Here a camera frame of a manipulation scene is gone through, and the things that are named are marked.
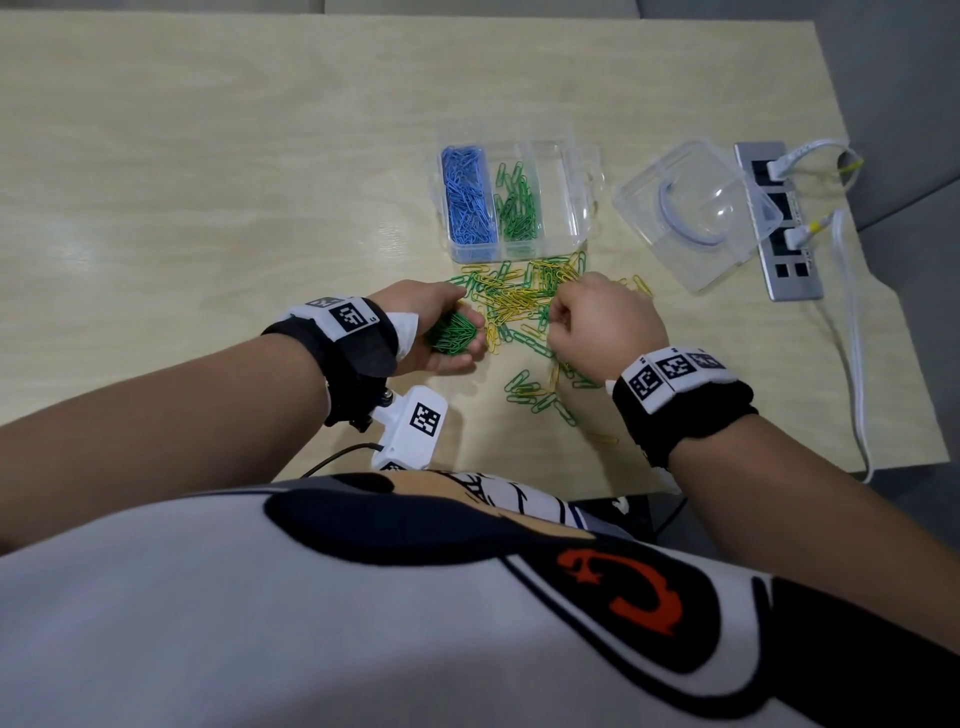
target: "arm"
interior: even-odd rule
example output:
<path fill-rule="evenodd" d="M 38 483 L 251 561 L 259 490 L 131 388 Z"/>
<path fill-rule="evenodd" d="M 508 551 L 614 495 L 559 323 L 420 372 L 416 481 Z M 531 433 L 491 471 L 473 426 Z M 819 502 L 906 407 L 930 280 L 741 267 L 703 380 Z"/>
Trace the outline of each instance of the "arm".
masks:
<path fill-rule="evenodd" d="M 398 374 L 463 369 L 483 352 L 441 356 L 422 334 L 464 294 L 406 280 L 371 298 L 419 315 Z M 0 427 L 0 544 L 20 547 L 144 503 L 270 482 L 320 429 L 324 376 L 281 334 L 111 384 Z"/>
<path fill-rule="evenodd" d="M 550 345 L 596 380 L 668 346 L 650 299 L 598 274 L 565 283 Z M 670 470 L 737 562 L 840 596 L 960 651 L 960 561 L 869 487 L 761 417 L 681 441 Z"/>

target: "lid handle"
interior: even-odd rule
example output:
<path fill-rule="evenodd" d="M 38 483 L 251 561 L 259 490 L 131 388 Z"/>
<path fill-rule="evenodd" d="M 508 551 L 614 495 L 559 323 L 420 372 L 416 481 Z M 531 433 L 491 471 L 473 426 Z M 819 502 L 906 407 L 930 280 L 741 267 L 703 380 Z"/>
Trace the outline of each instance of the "lid handle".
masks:
<path fill-rule="evenodd" d="M 706 245 L 712 248 L 713 246 L 720 245 L 720 243 L 724 242 L 727 239 L 727 235 L 725 234 L 703 235 L 695 230 L 691 230 L 686 226 L 686 223 L 681 219 L 680 215 L 677 214 L 677 210 L 673 208 L 669 198 L 667 197 L 667 192 L 672 186 L 673 180 L 661 182 L 660 191 L 658 192 L 660 212 L 663 215 L 663 220 L 666 221 L 666 224 L 670 227 L 670 229 L 684 240 L 689 240 L 691 243 L 696 243 L 697 245 Z"/>

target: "white sensor device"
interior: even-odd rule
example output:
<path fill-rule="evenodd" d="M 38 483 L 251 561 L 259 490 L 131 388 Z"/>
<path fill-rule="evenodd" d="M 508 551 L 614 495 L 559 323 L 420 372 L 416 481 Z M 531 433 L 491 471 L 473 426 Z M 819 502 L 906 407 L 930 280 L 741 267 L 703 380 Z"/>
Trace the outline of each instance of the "white sensor device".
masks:
<path fill-rule="evenodd" d="M 376 471 L 421 471 L 430 465 L 437 438 L 446 420 L 446 400 L 420 384 L 405 395 L 391 392 L 393 401 L 371 416 L 384 425 L 371 466 Z"/>

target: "pile of blue paper clips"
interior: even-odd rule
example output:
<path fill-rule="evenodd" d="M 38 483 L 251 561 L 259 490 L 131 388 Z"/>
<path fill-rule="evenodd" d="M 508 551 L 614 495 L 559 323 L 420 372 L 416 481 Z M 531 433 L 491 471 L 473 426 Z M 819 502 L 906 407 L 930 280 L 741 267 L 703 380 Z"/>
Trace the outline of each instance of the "pile of blue paper clips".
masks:
<path fill-rule="evenodd" d="M 457 245 L 495 243 L 496 227 L 487 211 L 486 159 L 480 147 L 447 147 L 441 154 L 450 216 L 450 239 Z"/>

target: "plastic box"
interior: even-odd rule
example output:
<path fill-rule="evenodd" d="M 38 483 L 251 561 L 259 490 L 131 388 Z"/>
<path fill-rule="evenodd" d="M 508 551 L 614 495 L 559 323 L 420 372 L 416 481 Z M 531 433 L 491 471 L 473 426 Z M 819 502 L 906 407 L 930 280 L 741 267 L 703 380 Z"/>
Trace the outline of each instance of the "plastic box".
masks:
<path fill-rule="evenodd" d="M 693 293 L 749 259 L 783 222 L 774 202 L 708 139 L 681 144 L 616 188 L 613 206 Z"/>
<path fill-rule="evenodd" d="M 479 147 L 486 177 L 484 201 L 495 242 L 460 244 L 451 235 L 442 155 L 447 147 Z M 536 237 L 505 240 L 493 203 L 497 170 L 507 173 L 523 162 L 523 174 L 534 199 Z M 603 188 L 599 150 L 577 147 L 568 122 L 509 120 L 498 123 L 456 122 L 437 133 L 437 152 L 429 170 L 430 199 L 444 223 L 450 257 L 458 263 L 523 260 L 574 253 L 592 232 L 595 196 Z"/>

